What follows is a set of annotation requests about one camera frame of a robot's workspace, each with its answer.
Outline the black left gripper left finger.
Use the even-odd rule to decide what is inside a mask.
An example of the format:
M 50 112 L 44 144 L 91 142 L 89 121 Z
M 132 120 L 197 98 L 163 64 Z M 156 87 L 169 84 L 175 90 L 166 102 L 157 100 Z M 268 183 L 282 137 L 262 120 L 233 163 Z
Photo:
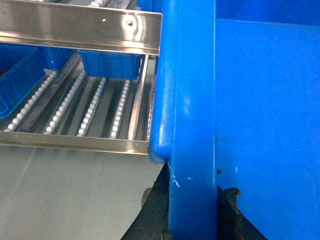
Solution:
M 164 164 L 140 212 L 123 235 L 123 240 L 160 240 L 168 226 L 170 172 Z

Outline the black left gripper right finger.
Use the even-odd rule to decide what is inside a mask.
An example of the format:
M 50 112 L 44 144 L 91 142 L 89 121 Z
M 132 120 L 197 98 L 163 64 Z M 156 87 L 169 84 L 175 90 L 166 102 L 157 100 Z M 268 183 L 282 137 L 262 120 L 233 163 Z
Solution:
M 241 213 L 236 187 L 217 187 L 217 238 L 219 240 L 265 240 L 266 237 Z

